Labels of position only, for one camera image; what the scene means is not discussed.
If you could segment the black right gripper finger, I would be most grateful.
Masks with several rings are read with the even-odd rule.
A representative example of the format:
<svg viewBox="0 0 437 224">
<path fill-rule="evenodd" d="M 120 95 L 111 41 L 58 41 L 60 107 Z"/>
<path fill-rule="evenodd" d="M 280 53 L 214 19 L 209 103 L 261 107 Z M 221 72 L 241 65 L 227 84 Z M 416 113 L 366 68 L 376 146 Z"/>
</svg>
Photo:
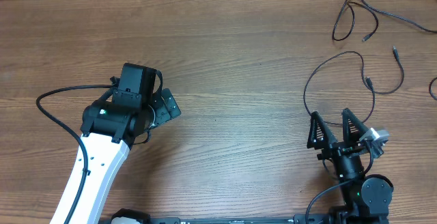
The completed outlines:
<svg viewBox="0 0 437 224">
<path fill-rule="evenodd" d="M 331 148 L 338 140 L 317 111 L 311 114 L 307 148 L 321 150 Z"/>
<path fill-rule="evenodd" d="M 342 111 L 343 141 L 358 142 L 369 128 L 348 108 Z"/>
</svg>

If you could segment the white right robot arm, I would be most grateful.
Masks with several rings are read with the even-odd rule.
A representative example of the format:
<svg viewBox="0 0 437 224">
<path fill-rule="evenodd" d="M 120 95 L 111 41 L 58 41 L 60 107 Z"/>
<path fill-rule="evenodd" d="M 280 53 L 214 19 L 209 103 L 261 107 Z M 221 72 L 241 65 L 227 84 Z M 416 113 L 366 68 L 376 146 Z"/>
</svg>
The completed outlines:
<svg viewBox="0 0 437 224">
<path fill-rule="evenodd" d="M 385 176 L 369 174 L 375 159 L 384 154 L 387 130 L 369 128 L 349 109 L 342 111 L 343 140 L 338 141 L 321 115 L 311 114 L 307 147 L 319 150 L 318 160 L 333 164 L 338 183 L 317 194 L 307 206 L 305 223 L 388 223 L 394 186 Z M 325 194 L 339 189 L 342 206 L 312 217 L 311 208 Z"/>
</svg>

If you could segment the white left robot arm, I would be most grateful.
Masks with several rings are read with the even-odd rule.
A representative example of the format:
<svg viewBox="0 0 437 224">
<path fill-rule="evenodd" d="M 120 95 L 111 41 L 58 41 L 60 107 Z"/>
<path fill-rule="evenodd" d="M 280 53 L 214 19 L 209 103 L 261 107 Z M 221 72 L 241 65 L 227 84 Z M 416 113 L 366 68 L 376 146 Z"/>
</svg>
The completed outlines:
<svg viewBox="0 0 437 224">
<path fill-rule="evenodd" d="M 97 223 L 117 172 L 141 135 L 181 111 L 169 89 L 155 87 L 159 70 L 124 64 L 106 92 L 85 108 L 78 152 L 51 223 Z"/>
</svg>

